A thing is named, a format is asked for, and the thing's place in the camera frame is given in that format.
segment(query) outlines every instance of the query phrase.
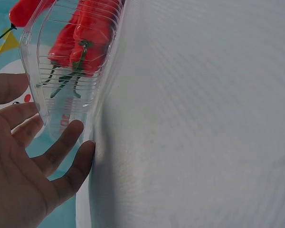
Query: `red pepper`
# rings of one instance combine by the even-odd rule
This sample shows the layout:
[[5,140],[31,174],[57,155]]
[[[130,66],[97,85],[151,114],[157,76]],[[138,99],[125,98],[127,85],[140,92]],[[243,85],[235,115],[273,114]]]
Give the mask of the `red pepper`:
[[82,68],[78,68],[78,66],[74,65],[74,63],[79,62],[83,51],[83,46],[75,44],[75,47],[70,56],[70,64],[73,67],[73,71],[82,72],[88,76],[92,76],[93,73],[96,72],[104,63],[105,53],[99,48],[88,47],[86,56],[82,61]]
[[108,44],[111,40],[112,28],[111,20],[106,17],[91,14],[91,7],[95,0],[85,0],[80,12],[79,21],[74,31],[76,43],[81,40],[88,40],[93,46]]
[[91,16],[96,14],[108,18],[119,18],[121,15],[119,0],[90,0],[85,4],[85,10],[90,12]]
[[[9,20],[16,27],[25,27],[41,0],[19,0],[9,11]],[[55,0],[43,0],[37,15],[49,8]]]
[[69,66],[70,55],[75,45],[73,34],[79,19],[80,10],[82,8],[80,3],[72,15],[71,20],[58,34],[55,44],[48,53],[48,59],[50,59],[51,63],[57,67]]

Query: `plastic clamshell package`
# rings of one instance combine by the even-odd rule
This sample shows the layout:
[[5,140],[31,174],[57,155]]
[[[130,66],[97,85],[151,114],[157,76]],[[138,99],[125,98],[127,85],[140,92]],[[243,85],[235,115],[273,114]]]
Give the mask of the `plastic clamshell package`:
[[56,139],[72,120],[85,120],[101,93],[124,1],[47,1],[24,28],[19,52],[39,115]]

